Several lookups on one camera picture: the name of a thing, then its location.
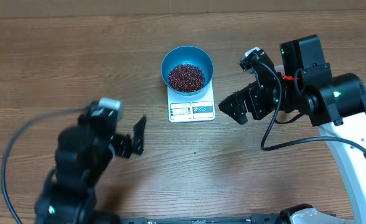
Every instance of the red bean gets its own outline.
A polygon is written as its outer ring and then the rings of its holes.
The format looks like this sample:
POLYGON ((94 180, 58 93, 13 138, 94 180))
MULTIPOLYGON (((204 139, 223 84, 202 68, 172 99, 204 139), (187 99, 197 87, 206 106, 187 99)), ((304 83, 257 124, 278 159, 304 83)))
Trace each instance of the red bean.
POLYGON ((194 92, 204 87, 205 77, 202 70, 194 65, 176 66, 168 76, 170 86, 181 92, 194 92))

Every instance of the bowl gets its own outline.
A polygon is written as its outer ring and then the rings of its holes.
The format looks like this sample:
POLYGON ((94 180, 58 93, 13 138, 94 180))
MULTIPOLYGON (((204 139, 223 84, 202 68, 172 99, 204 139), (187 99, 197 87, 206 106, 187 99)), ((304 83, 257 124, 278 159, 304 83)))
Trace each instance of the bowl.
POLYGON ((183 96, 193 96, 206 89, 214 75, 214 64, 207 53, 193 46, 182 46, 171 50, 162 61, 161 76, 165 84, 175 93, 183 96), (190 64, 199 67, 204 74, 204 87, 200 90, 186 93, 173 89, 169 84, 168 76, 178 65, 190 64))

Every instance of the black cable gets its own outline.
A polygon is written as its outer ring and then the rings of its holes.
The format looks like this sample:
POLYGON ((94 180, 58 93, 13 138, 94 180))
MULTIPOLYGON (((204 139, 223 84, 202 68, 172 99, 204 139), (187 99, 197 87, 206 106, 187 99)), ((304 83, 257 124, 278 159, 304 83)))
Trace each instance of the black cable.
POLYGON ((60 116, 60 115, 70 114, 70 113, 78 113, 78 112, 81 112, 83 110, 84 110, 84 108, 80 108, 80 109, 72 108, 72 109, 67 109, 67 110, 63 110, 63 111, 56 111, 56 112, 52 112, 52 113, 48 113, 48 114, 44 114, 44 115, 38 116, 38 117, 36 117, 34 119, 31 119, 28 122, 26 122, 20 128, 20 130, 18 130, 14 134, 14 136, 9 141, 9 144, 7 145, 7 148, 4 151, 3 159, 2 159, 1 185, 2 185, 2 193, 3 193, 4 201, 6 202, 6 205, 9 208, 9 211, 11 212, 11 215, 13 216, 13 218, 15 219, 15 221, 16 221, 17 224, 21 224, 22 222, 21 222, 19 216, 17 215, 16 211, 14 210, 13 205, 10 202, 9 195, 7 194, 7 190, 6 190, 6 162, 7 162, 7 158, 10 155, 10 151, 11 151, 11 148, 13 147, 13 144, 20 137, 20 135, 27 128, 29 128, 29 126, 33 125, 34 123, 36 123, 36 122, 38 122, 40 120, 49 119, 49 118, 53 118, 53 117, 60 116))
POLYGON ((279 91, 279 101, 276 107, 276 110, 274 111, 274 115, 270 121, 269 127, 265 132, 265 135, 263 135, 262 138, 262 142, 260 143, 260 148, 264 151, 272 151, 272 150, 276 150, 276 149, 281 149, 282 147, 288 147, 288 146, 293 146, 296 144, 302 144, 302 143, 306 143, 306 142, 316 142, 316 141, 337 141, 337 142, 343 142, 346 144, 349 144, 351 146, 356 147, 357 149, 359 149, 360 151, 363 152, 364 157, 366 158, 366 148, 364 148, 363 146, 357 144, 356 142, 350 141, 348 139, 344 139, 344 138, 338 138, 338 137, 328 137, 328 136, 323 136, 323 137, 312 137, 312 138, 304 138, 304 139, 298 139, 295 141, 289 141, 286 143, 281 143, 281 144, 277 144, 275 146, 270 146, 270 147, 265 147, 265 142, 266 139, 270 133, 271 128, 273 127, 273 124, 276 121, 276 117, 278 114, 278 111, 280 109, 281 106, 281 96, 283 95, 283 91, 282 91, 282 86, 281 86, 281 82, 278 79, 277 75, 275 74, 274 71, 272 71, 272 69, 270 69, 267 65, 265 65, 264 63, 258 61, 258 60, 252 60, 252 62, 258 63, 259 65, 264 66, 267 70, 269 70, 269 72, 274 76, 274 78, 277 81, 278 84, 278 91, 279 91))
POLYGON ((275 123, 276 124, 291 124, 293 123, 294 121, 296 121, 297 119, 301 118, 304 114, 300 113, 300 114, 297 114, 295 115, 295 117, 293 117, 292 119, 290 119, 289 121, 285 121, 285 122, 280 122, 278 121, 277 119, 275 119, 275 123))
POLYGON ((295 86, 295 92, 296 94, 298 94, 298 96, 301 96, 302 93, 301 91, 299 90, 299 87, 298 87, 298 74, 300 71, 302 71, 303 69, 302 68, 299 68, 295 71, 295 74, 294 74, 294 86, 295 86))

